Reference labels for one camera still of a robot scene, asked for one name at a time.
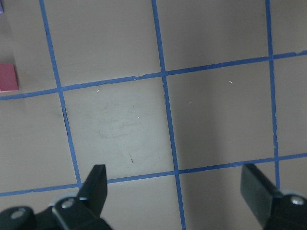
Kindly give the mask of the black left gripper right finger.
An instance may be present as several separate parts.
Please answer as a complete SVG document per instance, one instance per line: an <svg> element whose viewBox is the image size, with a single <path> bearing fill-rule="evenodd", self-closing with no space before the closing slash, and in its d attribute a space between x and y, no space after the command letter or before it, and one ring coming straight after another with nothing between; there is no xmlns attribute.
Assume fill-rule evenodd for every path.
<svg viewBox="0 0 307 230"><path fill-rule="evenodd" d="M244 164L240 192L264 230L305 230L307 198L278 189L254 164Z"/></svg>

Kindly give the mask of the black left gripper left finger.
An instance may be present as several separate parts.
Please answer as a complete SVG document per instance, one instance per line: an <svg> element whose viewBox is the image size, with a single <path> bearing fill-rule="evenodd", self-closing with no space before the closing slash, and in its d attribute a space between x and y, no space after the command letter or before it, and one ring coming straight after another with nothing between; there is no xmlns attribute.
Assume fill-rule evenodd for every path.
<svg viewBox="0 0 307 230"><path fill-rule="evenodd" d="M106 166L95 165L77 195L59 200L52 214L62 230L110 230L100 218L106 197Z"/></svg>

